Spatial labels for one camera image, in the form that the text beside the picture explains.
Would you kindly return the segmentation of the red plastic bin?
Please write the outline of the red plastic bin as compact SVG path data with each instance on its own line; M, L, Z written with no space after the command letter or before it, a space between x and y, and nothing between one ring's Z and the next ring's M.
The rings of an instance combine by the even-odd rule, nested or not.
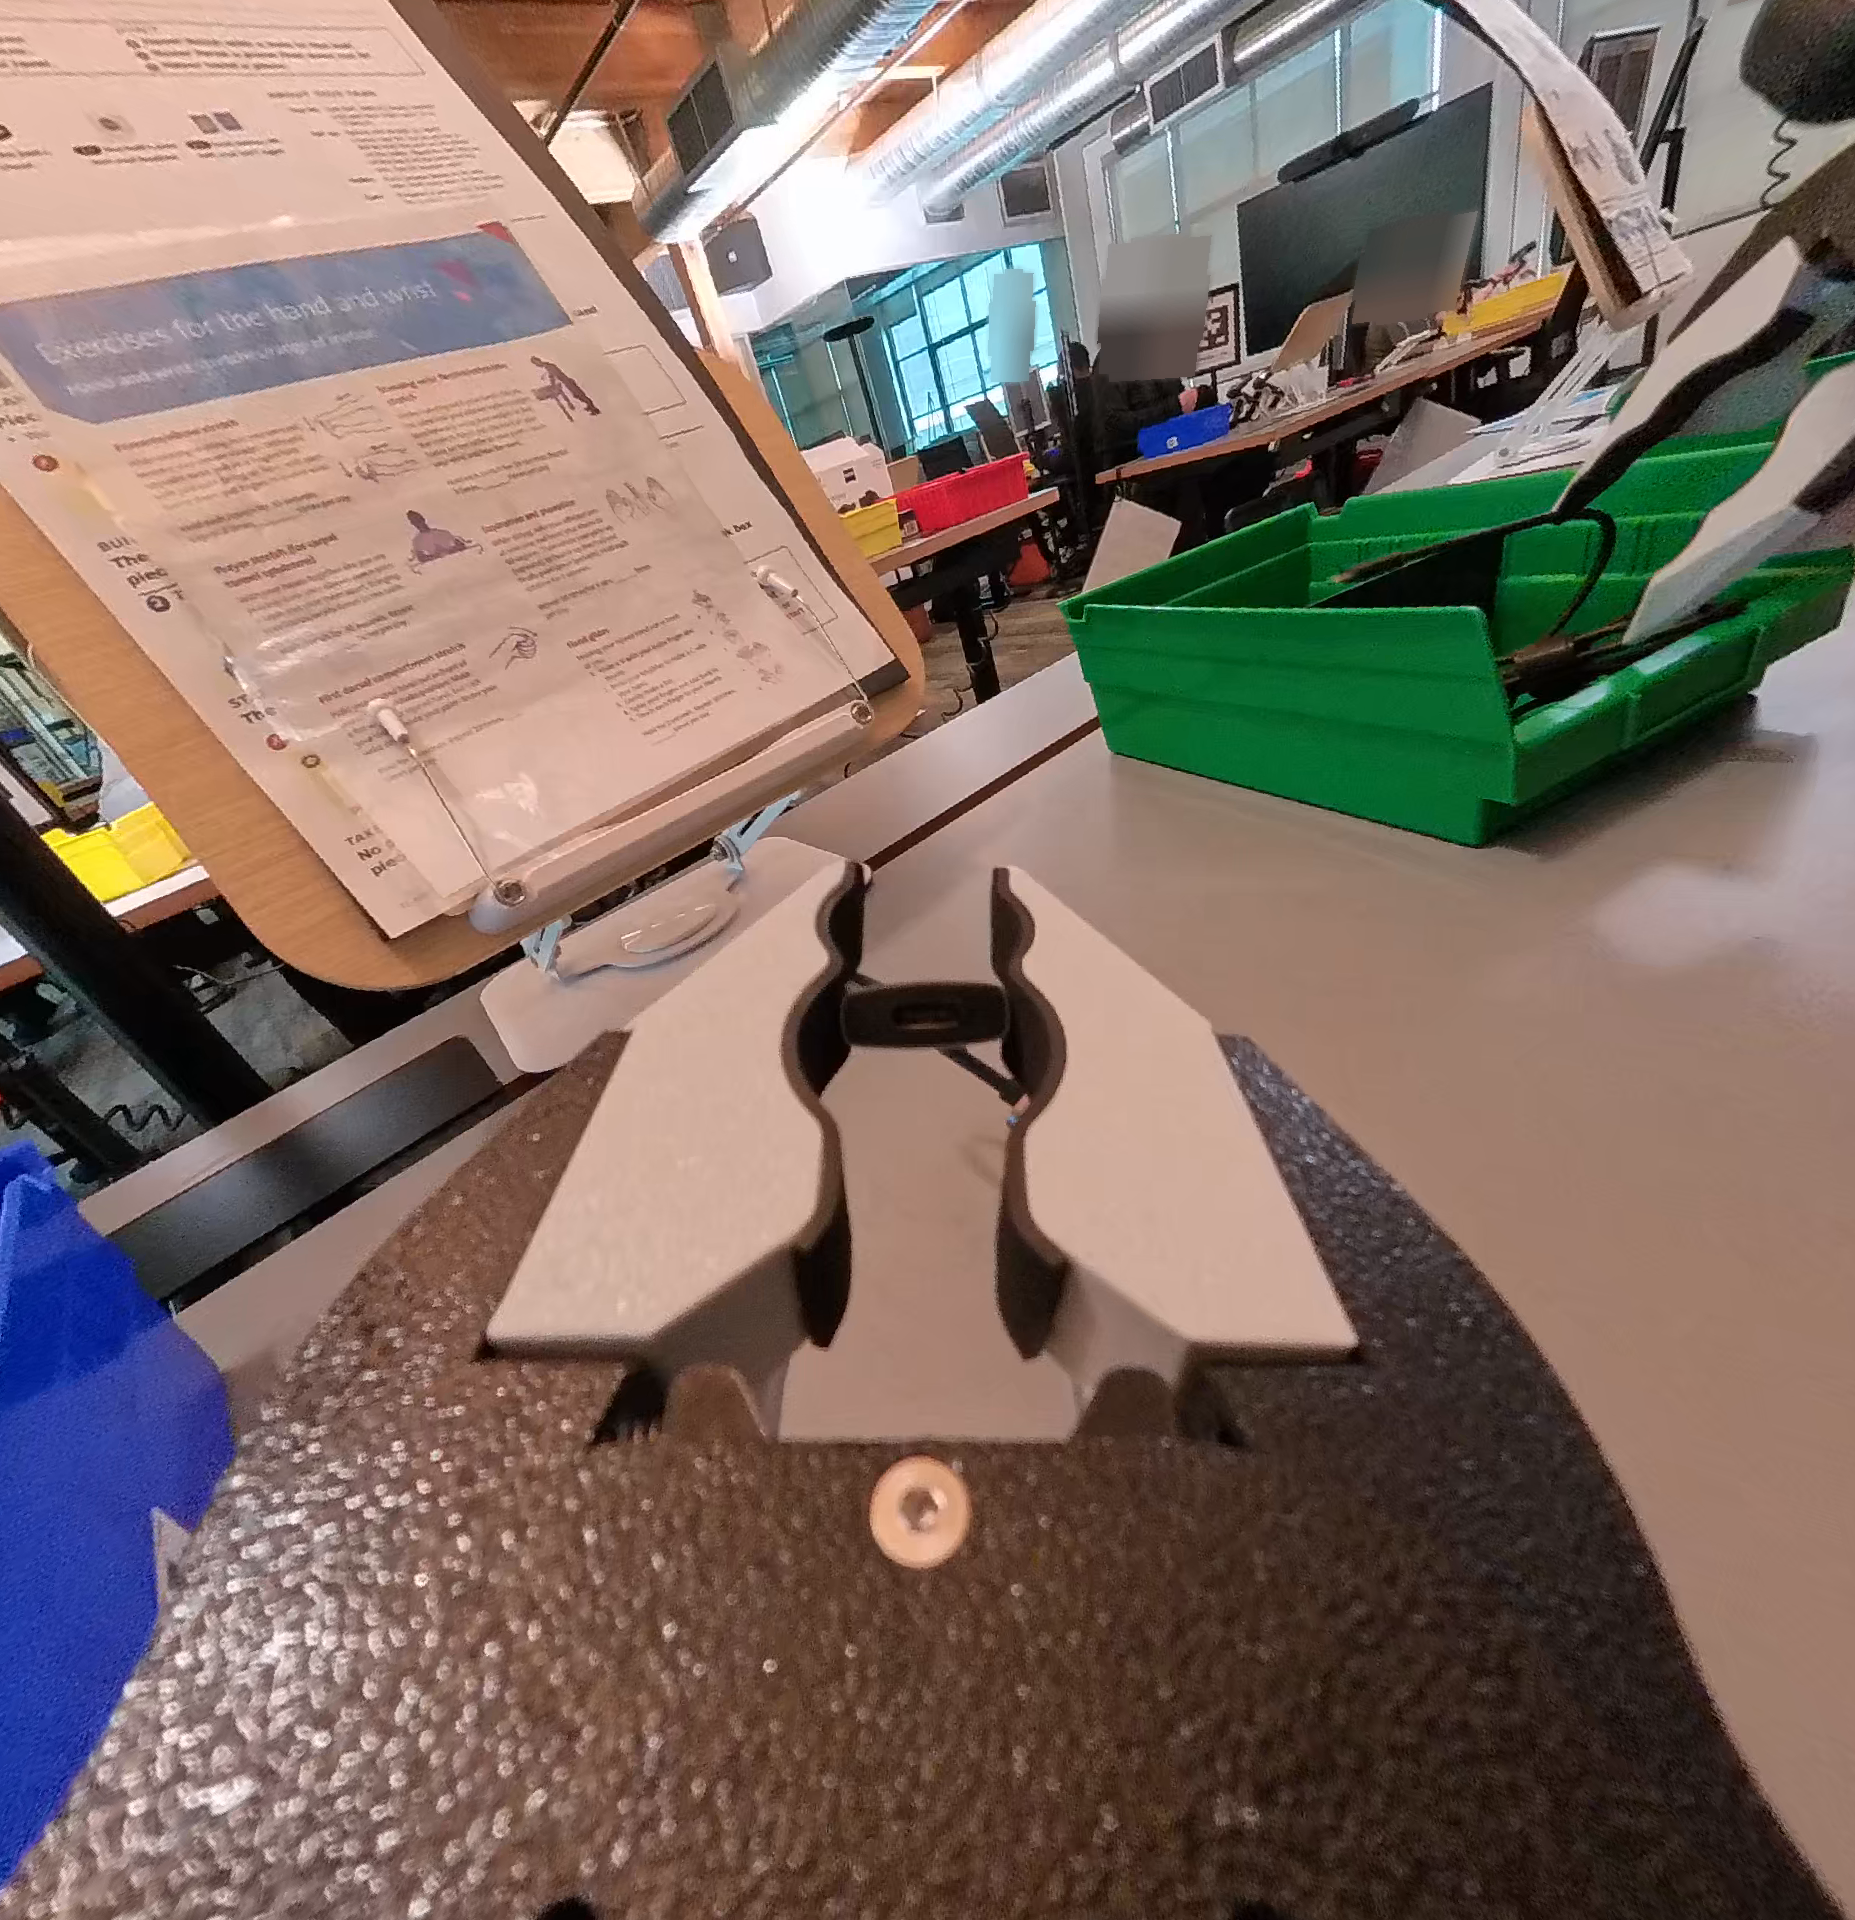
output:
M1028 473L1023 455L978 463L958 473L924 476L897 493L901 534L930 538L1028 497Z

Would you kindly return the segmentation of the green plastic bin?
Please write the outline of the green plastic bin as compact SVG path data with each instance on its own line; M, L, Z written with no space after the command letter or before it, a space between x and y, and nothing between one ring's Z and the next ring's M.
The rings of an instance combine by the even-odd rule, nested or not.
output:
M1060 611L1118 756L1484 846L1751 696L1843 615L1855 554L1767 561L1733 613L1538 705L1497 663L1584 587L1597 524L1517 533L1475 606L1317 611L1348 566L1526 518L1566 470L1263 517Z

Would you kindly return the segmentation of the white instruction sheet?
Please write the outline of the white instruction sheet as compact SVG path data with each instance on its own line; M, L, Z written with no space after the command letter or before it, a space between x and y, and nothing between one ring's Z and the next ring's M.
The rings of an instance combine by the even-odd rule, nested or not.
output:
M0 292L253 227L503 223L582 309L584 242L436 5L0 2Z

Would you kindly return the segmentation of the wooden background table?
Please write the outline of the wooden background table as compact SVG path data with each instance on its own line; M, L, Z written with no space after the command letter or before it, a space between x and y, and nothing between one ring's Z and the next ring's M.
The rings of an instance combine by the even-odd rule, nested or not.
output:
M1322 400L1316 402L1287 404L1283 409L1276 409L1268 417L1237 425L1207 444L1181 445L1177 450L1153 458L1136 458L1129 463L1115 463L1110 469L1104 469L1096 474L1096 483L1120 485L1126 481L1155 476L1172 469L1227 460L1242 450L1273 445L1296 435L1316 433L1331 421L1347 420L1398 393L1422 389L1428 382L1438 382L1446 372L1462 371L1463 366L1490 357L1493 354L1499 354L1503 349L1520 349L1526 343L1534 340L1550 319L1550 309L1534 309L1528 316L1517 316L1511 322L1467 333L1463 337L1448 343L1442 349L1426 350L1418 357L1402 363L1389 372L1378 372L1368 379L1353 382L1352 387L1330 390Z

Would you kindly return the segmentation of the black metal pole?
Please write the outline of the black metal pole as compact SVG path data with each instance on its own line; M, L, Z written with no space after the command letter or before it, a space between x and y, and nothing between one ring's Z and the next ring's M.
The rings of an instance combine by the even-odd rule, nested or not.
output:
M232 1119L272 1094L181 981L43 846L1 782L0 923L195 1119ZM0 1095L92 1182L145 1161L123 1130L1 1031Z

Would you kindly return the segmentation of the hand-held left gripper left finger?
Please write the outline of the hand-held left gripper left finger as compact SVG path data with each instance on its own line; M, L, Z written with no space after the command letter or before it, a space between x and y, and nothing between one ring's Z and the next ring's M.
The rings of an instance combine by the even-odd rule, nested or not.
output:
M850 1297L838 1128L868 872L825 857L635 1014L486 1326L495 1357L784 1371Z

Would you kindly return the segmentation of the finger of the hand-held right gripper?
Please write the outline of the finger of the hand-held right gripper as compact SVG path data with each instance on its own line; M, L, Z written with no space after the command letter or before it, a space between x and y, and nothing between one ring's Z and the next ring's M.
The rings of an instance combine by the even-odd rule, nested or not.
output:
M1855 357L1803 393L1764 463L1650 579L1620 639L1655 640L1773 557L1853 541Z
M1660 350L1550 513L1584 513L1669 438L1743 431L1823 340L1825 241L1783 237Z

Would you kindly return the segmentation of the grey framed dark panel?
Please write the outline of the grey framed dark panel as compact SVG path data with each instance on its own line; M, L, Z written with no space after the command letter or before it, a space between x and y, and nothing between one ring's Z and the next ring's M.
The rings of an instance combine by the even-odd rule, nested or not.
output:
M101 1235L154 1302L195 1305L460 1138L503 1091L474 1040L453 1036Z

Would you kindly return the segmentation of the black flat screen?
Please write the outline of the black flat screen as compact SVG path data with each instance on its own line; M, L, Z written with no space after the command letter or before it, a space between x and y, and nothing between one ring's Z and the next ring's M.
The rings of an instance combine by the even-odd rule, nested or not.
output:
M1347 292L1374 231L1433 211L1482 216L1490 86L1422 112L1353 156L1281 179L1235 209L1242 340L1273 349L1313 301Z

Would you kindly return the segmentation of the grey flat panel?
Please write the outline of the grey flat panel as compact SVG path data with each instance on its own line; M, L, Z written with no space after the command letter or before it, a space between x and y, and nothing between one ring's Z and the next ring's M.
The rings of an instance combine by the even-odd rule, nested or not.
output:
M1181 520L1133 497L1118 497L1107 511L1093 546L1083 592L1096 592L1134 571L1164 564L1179 541Z

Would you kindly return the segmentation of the wooden document stand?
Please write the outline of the wooden document stand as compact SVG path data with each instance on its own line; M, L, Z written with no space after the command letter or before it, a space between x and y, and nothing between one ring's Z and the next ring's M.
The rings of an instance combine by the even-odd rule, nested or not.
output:
M1660 314L1693 274L1669 233L1619 114L1559 44L1513 2L1442 2L1520 79L1547 196L1614 333Z
M759 533L797 533L794 558L815 586L844 610L859 611L882 636L899 666L875 693L875 726L846 757L827 760L806 778L840 771L887 741L921 705L921 661L889 592L846 534L819 476L790 444L770 407L748 382L686 345L667 311L609 238L604 223L582 203L547 148L529 129L529 158L551 166L569 223L584 249L571 251L584 293L584 316L599 316L614 349L653 349L657 371L640 372L635 389L664 433L711 433L722 420L748 445L752 476L716 481L718 511L744 505ZM616 884L600 874L554 896L554 909L521 928L482 930L465 916L383 939L286 820L262 798L235 760L211 741L171 686L137 652L82 577L0 485L0 611L38 653L50 685L115 747L129 772L164 808L217 892L242 916L277 961L346 989L419 989L500 955L521 936L569 916L609 889L689 852L722 828L770 806L764 803L704 836L667 836L663 857L640 863Z

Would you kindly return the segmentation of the grey USB hub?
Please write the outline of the grey USB hub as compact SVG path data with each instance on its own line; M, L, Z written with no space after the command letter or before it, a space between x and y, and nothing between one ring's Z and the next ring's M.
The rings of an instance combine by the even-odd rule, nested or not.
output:
M852 982L840 998L840 1036L850 1046L927 1046L937 1051L1007 1036L1008 1001L980 981Z

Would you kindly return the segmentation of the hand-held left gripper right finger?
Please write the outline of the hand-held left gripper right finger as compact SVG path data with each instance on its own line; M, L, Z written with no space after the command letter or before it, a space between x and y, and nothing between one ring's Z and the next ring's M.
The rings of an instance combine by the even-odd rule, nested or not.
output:
M1023 1091L996 1302L1069 1379L1343 1363L1356 1329L1210 1022L1019 867L990 961Z

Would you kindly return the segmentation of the silver ceiling duct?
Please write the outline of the silver ceiling duct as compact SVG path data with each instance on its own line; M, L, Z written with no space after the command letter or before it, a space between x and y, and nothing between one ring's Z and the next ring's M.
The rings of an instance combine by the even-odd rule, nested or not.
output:
M919 31L933 2L794 5L752 50L711 53L634 195L652 242L696 241L768 186Z
M1196 41L1248 23L1250 57L1335 23L1347 2L1041 2L991 34L848 163L868 203L914 191L939 221L982 184L1041 156Z

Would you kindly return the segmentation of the blue header exercise sheet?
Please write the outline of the blue header exercise sheet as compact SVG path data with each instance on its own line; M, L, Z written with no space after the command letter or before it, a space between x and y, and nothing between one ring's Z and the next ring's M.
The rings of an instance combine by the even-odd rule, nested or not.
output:
M383 939L852 756L899 661L488 207L0 253L0 485Z

